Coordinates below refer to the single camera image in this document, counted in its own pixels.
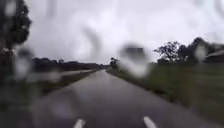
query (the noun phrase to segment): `tree line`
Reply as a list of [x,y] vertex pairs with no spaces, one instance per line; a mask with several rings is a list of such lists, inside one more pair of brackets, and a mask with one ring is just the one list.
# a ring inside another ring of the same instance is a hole
[[107,68],[106,65],[96,63],[80,63],[77,61],[50,60],[48,58],[33,58],[33,70],[35,72],[47,72],[51,70],[74,71],[94,70]]
[[177,41],[168,42],[155,49],[154,52],[160,55],[157,60],[159,64],[199,63],[199,61],[206,63],[224,62],[224,44],[210,43],[201,37],[195,38],[187,46]]

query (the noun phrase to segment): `cloud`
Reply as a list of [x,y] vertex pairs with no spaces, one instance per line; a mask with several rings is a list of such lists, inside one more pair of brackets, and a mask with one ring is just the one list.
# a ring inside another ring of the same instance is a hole
[[[108,63],[128,41],[152,50],[167,41],[189,44],[197,36],[224,40],[220,35],[223,19],[212,1],[57,0],[50,18],[46,0],[27,3],[33,20],[27,44],[41,57]],[[91,53],[85,27],[94,30],[101,40],[96,57],[83,56]]]

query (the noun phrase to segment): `tree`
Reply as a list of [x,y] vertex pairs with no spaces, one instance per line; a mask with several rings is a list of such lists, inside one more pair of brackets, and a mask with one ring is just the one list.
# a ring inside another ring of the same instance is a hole
[[159,47],[158,49],[154,50],[162,56],[162,59],[168,60],[169,62],[175,62],[178,60],[178,42],[168,42],[164,46]]
[[29,9],[24,0],[17,0],[15,2],[17,5],[16,12],[11,17],[4,16],[4,19],[6,19],[4,23],[5,28],[1,30],[3,32],[1,34],[2,48],[9,51],[12,50],[14,45],[20,45],[27,40],[31,25],[31,20],[28,16]]
[[181,45],[177,50],[179,61],[185,62],[188,59],[189,50],[185,45]]

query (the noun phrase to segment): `asphalt road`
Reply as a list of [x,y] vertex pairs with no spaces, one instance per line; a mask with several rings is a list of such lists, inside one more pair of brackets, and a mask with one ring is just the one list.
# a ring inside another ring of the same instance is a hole
[[30,106],[35,128],[145,128],[148,116],[158,128],[219,128],[188,110],[119,78],[99,71],[53,92]]

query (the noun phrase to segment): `raindrop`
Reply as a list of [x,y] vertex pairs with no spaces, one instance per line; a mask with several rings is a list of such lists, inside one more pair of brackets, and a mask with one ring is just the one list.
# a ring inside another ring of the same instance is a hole
[[48,78],[48,81],[50,81],[51,83],[57,83],[61,80],[61,75],[59,71],[53,70],[48,73],[47,78]]
[[143,117],[143,121],[147,128],[157,128],[155,123],[148,116]]
[[137,45],[127,45],[121,52],[121,61],[118,61],[118,67],[127,70],[135,77],[144,77],[149,71],[149,57],[142,47]]
[[208,51],[204,45],[199,44],[195,50],[195,57],[201,63],[205,59]]
[[14,72],[17,80],[24,79],[32,70],[32,52],[27,48],[20,48],[14,60]]
[[17,9],[17,4],[15,0],[7,0],[5,5],[5,15],[7,17],[12,17],[15,15]]
[[97,32],[87,27],[83,29],[83,33],[88,38],[92,46],[90,58],[97,57],[101,50],[101,39],[99,35]]
[[82,119],[78,119],[73,128],[83,128],[85,125],[85,121]]
[[224,18],[223,6],[224,6],[223,0],[214,0],[214,9],[222,18]]

